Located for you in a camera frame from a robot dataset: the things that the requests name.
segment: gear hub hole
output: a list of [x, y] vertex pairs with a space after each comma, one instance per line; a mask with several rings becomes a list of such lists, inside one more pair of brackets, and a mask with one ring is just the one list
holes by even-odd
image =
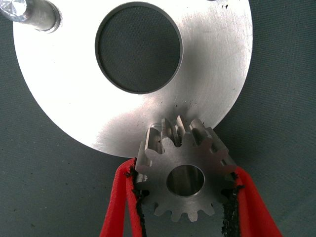
[[192, 196], [203, 187], [205, 178], [193, 165], [179, 166], [168, 175], [167, 186], [171, 192], [182, 197]]

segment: circular hole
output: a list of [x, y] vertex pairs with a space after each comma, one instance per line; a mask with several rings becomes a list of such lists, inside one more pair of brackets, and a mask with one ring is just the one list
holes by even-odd
[[146, 3], [122, 5], [103, 20], [98, 30], [99, 66], [125, 91], [153, 92], [166, 85], [179, 66], [179, 35], [161, 9]]
[[167, 178], [169, 190], [183, 197], [196, 194], [201, 190], [203, 184], [203, 173], [192, 165], [182, 165], [175, 168]]

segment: metal rod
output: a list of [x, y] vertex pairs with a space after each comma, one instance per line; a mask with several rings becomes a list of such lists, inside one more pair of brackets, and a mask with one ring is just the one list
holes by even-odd
[[0, 0], [0, 12], [9, 20], [52, 32], [60, 23], [57, 8], [45, 0]]

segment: metal shaft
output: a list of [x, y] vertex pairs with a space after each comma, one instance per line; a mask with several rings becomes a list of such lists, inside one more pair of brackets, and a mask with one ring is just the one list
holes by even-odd
[[60, 21], [57, 8], [45, 0], [0, 0], [0, 12], [9, 20], [54, 31]]

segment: spur gear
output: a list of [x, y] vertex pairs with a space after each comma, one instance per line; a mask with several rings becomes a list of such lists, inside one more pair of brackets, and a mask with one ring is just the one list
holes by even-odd
[[190, 221], [198, 211], [215, 213], [212, 203], [224, 203], [223, 189], [233, 187], [230, 175], [236, 165], [228, 149], [211, 128], [199, 119], [185, 126], [181, 117], [171, 126], [149, 128], [136, 162], [136, 188], [149, 191], [144, 204], [155, 205], [155, 215], [171, 211], [172, 221], [187, 213]]

